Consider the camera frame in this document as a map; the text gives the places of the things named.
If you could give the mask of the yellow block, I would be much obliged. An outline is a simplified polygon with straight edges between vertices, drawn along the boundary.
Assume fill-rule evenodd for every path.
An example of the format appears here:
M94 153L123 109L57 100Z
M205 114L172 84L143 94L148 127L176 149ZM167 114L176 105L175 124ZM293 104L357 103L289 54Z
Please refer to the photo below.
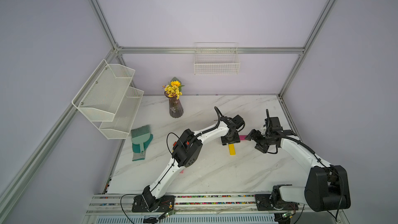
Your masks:
M235 155L236 155L236 151L235 151L235 146L234 146L234 144L229 144L229 145L228 145L228 148L229 148L229 154L230 154L230 156L235 156Z

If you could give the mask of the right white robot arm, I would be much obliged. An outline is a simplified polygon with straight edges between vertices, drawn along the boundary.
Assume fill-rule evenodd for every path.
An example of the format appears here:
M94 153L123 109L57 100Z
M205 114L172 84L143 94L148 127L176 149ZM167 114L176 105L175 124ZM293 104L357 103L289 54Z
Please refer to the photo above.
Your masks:
M269 197L271 207L281 210L291 203L305 204L315 212L339 211L351 207L347 171L322 159L312 148L298 140L292 130L284 129L278 117L267 116L261 130L245 137L256 143L256 150L269 154L269 148L287 152L307 175L305 186L276 185Z

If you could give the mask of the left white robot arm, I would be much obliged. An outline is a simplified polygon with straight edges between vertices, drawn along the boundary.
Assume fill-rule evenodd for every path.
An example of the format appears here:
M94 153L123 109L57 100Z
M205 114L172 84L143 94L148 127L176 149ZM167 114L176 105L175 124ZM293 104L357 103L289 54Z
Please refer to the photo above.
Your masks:
M215 124L198 131L184 130L173 145L166 168L154 183L144 188L142 199L148 211L153 212L159 207L161 199L177 175L197 161L203 145L218 138L226 144L240 142L239 131L245 127L243 118L240 115L233 118L224 116L218 107L215 107L215 111L218 117Z

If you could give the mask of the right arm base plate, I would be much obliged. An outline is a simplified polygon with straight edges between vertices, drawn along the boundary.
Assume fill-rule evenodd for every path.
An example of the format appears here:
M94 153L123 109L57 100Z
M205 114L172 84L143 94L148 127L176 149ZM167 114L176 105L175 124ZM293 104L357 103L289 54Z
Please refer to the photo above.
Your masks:
M297 211L298 205L294 202L286 202L272 194L255 195L255 203L258 211Z

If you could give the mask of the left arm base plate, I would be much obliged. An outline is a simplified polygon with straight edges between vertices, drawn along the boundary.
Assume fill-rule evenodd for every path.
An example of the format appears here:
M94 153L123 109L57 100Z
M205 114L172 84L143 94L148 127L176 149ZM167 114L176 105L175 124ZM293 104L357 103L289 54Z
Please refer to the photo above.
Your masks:
M167 210L174 207L175 196L165 195L160 199L148 199L140 196L134 197L134 203L132 205L131 211L133 213L152 213L152 212L166 212Z

